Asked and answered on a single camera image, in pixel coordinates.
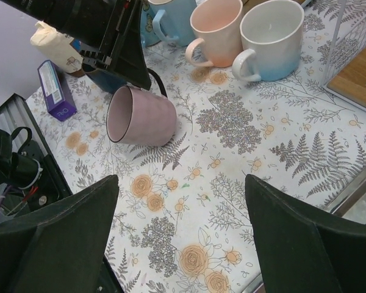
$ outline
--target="screw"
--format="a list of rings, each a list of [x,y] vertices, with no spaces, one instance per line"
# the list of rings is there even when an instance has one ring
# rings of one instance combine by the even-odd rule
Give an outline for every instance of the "screw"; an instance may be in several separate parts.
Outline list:
[[[46,197],[46,195],[42,195],[39,198],[38,203],[39,203],[40,206],[44,206],[47,201],[48,201],[48,198]]]

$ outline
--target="tabletop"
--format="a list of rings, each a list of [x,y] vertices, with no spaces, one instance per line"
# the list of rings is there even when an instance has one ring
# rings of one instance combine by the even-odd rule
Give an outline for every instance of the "tabletop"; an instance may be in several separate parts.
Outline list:
[[[179,115],[162,148],[110,142],[111,95],[87,77],[68,77],[78,113],[65,122],[41,89],[27,100],[73,192],[118,175],[106,256],[126,292],[241,292],[260,273],[245,175],[322,208],[366,165],[366,113],[320,87],[339,7],[306,8],[300,67],[276,82],[194,68],[165,43],[145,49]]]

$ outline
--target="gray wall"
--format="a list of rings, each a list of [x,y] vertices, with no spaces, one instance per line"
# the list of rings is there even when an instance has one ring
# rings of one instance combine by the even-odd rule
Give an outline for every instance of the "gray wall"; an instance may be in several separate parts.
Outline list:
[[[39,88],[46,58],[30,44],[37,20],[0,2],[0,105],[13,93],[28,98]]]

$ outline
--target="cup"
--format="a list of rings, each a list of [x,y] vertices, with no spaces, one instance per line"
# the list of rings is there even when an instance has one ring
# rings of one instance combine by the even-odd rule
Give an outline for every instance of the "cup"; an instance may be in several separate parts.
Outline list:
[[[154,32],[162,41],[187,46],[195,38],[190,26],[195,0],[149,0],[149,3],[156,14],[152,22]]]
[[[185,51],[189,63],[199,67],[228,67],[243,51],[239,34],[242,20],[241,0],[207,0],[199,5],[190,17],[197,39]],[[205,62],[195,62],[193,53],[200,46]]]
[[[166,97],[123,86],[107,111],[107,135],[112,142],[161,147],[172,138],[176,120]]]
[[[300,63],[304,10],[295,1],[269,0],[252,8],[240,24],[244,51],[232,73],[242,81],[276,81]]]
[[[127,82],[118,76],[98,68],[93,68],[91,65],[82,64],[81,68],[84,73],[103,91],[114,94],[120,87]]]
[[[148,0],[144,0],[141,11],[140,31],[143,36],[145,46],[152,46],[160,42],[159,37],[153,31],[154,12],[151,9]]]

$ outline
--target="floral tablecloth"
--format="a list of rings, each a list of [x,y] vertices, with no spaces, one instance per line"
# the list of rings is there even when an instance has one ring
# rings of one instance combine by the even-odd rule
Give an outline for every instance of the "floral tablecloth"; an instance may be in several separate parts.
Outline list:
[[[126,292],[241,292],[260,272],[245,175],[323,207],[366,165],[366,113],[319,86],[339,5],[306,9],[300,67],[276,82],[193,68],[164,43],[146,49],[179,114],[163,148],[110,142],[111,95],[87,77],[68,77],[78,113],[63,123],[41,89],[27,100],[73,192],[119,176],[106,256]],[[350,23],[366,4],[355,5]]]

